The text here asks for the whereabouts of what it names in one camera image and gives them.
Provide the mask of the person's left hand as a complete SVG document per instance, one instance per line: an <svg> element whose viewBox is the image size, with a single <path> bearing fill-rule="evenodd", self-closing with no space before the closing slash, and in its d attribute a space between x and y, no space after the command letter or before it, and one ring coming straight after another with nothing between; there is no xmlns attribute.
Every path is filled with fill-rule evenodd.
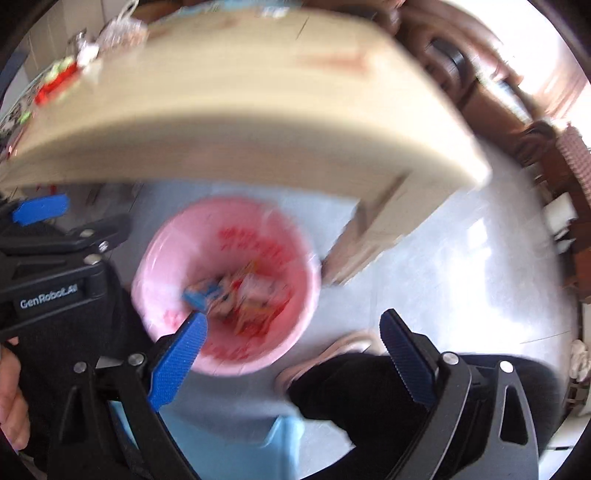
<svg viewBox="0 0 591 480"><path fill-rule="evenodd" d="M30 438L28 404L19 388L21 364L6 346L1 346L0 422L1 430L15 451L23 450Z"/></svg>

